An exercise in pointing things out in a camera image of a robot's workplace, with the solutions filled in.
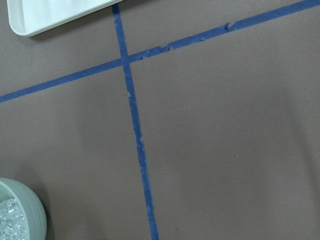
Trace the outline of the green bowl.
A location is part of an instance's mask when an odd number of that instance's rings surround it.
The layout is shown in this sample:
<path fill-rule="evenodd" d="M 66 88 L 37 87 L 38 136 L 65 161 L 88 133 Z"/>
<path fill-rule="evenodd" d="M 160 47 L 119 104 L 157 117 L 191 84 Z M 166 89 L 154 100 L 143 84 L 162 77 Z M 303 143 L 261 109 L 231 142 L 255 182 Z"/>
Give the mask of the green bowl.
<path fill-rule="evenodd" d="M 1 178 L 0 203 L 8 199 L 16 199 L 24 214 L 26 240 L 44 240 L 47 234 L 47 218 L 38 196 L 19 181 Z"/>

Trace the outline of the clear ice cubes pile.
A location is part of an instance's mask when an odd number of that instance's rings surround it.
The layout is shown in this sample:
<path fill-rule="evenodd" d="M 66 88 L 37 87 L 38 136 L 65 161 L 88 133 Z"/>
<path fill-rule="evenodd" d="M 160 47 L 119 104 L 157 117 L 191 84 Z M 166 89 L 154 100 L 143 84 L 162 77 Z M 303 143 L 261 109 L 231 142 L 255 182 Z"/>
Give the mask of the clear ice cubes pile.
<path fill-rule="evenodd" d="M 0 239 L 27 239 L 25 217 L 14 198 L 0 203 Z"/>

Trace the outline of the cream bear tray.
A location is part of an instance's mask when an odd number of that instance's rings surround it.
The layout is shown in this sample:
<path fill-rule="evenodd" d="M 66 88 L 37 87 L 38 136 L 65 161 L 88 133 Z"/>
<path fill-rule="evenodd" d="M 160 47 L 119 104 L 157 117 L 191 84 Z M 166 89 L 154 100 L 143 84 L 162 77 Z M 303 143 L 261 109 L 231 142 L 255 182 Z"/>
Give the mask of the cream bear tray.
<path fill-rule="evenodd" d="M 8 0 L 13 32 L 32 37 L 119 3 L 118 0 Z"/>

